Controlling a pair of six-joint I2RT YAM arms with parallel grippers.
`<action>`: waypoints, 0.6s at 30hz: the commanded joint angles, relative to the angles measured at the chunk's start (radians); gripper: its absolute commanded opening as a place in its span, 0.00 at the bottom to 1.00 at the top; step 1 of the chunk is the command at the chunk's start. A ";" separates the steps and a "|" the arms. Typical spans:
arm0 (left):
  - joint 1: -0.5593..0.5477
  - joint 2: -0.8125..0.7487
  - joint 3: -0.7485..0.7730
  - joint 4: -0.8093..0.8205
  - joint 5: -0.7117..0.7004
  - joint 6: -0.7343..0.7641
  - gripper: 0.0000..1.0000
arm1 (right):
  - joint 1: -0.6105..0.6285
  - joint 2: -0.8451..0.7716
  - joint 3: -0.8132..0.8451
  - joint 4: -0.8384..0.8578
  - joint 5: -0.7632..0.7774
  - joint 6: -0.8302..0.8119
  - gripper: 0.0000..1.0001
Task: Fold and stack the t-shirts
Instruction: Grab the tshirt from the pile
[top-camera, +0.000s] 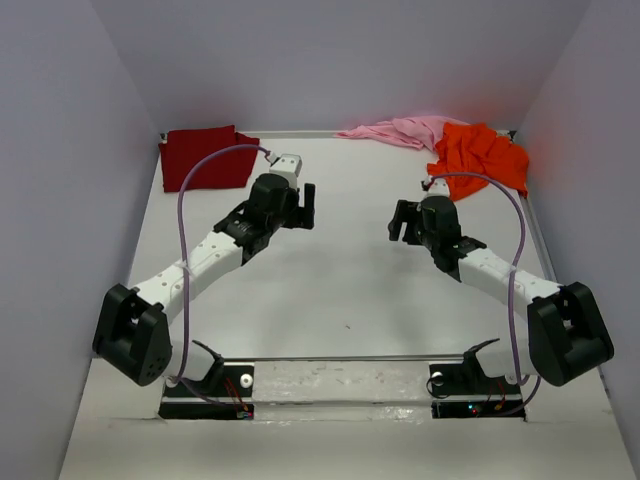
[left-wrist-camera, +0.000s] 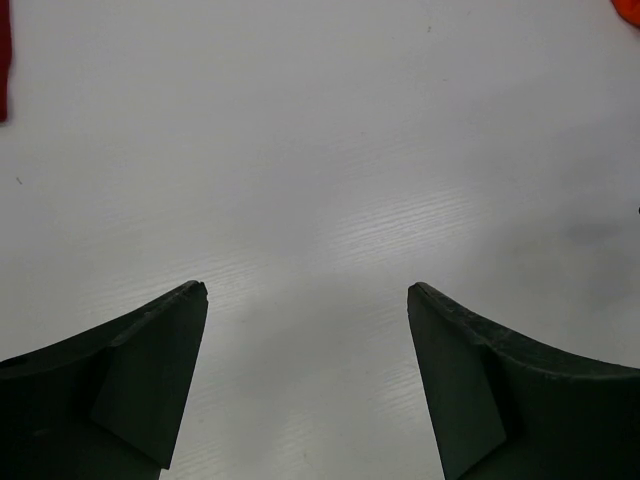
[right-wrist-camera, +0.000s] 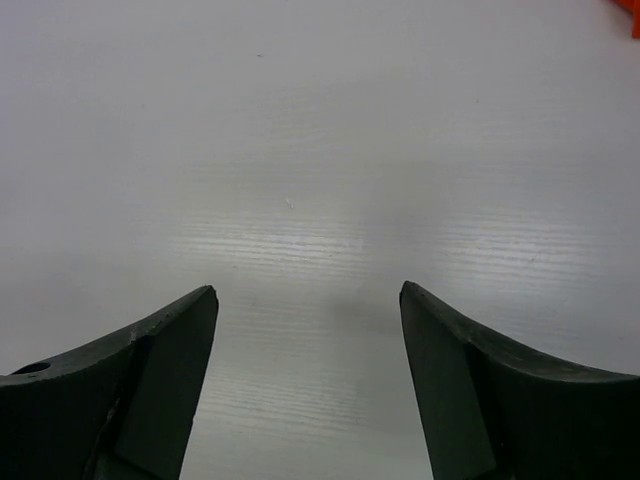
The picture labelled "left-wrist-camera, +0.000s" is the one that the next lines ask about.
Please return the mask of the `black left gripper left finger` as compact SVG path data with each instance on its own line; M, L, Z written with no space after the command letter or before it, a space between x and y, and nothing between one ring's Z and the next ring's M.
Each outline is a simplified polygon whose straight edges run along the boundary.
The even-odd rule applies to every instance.
M207 317L188 281L1 363L4 479L157 479L169 469Z

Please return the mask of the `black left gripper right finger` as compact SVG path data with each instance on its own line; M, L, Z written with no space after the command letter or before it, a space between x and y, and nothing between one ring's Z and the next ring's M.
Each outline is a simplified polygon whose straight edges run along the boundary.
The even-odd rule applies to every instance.
M639 372L486 319L425 283L408 320L448 479L635 479Z

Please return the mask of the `orange t-shirt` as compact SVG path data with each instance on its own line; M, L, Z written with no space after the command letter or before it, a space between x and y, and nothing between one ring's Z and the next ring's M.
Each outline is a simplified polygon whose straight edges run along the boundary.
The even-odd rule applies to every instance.
M612 0L618 15L629 24L640 26L640 0Z

